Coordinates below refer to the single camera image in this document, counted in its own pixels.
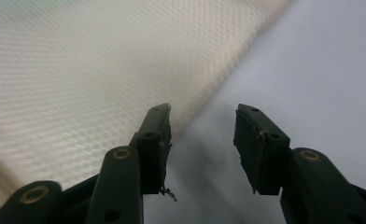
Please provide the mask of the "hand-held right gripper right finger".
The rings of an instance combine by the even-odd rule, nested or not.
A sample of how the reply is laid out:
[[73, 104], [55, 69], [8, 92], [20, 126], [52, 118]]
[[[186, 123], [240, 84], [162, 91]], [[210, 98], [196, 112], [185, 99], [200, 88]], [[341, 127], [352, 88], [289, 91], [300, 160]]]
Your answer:
[[261, 110], [237, 107], [233, 144], [241, 165], [254, 192], [281, 197], [287, 224], [366, 224], [366, 189], [321, 152], [289, 143]]

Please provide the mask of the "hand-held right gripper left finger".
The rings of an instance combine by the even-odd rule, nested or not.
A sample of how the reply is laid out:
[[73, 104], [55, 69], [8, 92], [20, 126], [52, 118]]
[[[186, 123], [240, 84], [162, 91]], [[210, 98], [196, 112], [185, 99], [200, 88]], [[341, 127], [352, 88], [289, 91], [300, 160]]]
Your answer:
[[153, 106], [130, 144], [106, 153], [85, 224], [144, 224], [143, 196], [168, 192], [170, 111], [168, 104]]

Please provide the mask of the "cream waffle towel green print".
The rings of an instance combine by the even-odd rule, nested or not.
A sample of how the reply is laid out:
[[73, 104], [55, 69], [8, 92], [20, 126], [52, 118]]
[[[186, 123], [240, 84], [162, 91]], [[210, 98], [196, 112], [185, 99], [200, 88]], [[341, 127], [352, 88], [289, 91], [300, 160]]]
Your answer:
[[179, 133], [292, 0], [0, 0], [0, 206], [71, 187], [154, 105]]

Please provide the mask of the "light blue table mat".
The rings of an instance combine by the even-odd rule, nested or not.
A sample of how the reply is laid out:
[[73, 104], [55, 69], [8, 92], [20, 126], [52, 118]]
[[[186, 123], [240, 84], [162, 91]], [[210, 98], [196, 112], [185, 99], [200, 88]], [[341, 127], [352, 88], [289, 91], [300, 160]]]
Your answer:
[[260, 35], [176, 139], [172, 193], [145, 198], [145, 224], [286, 224], [279, 198], [252, 190], [233, 145], [241, 104], [366, 189], [366, 0], [295, 0]]

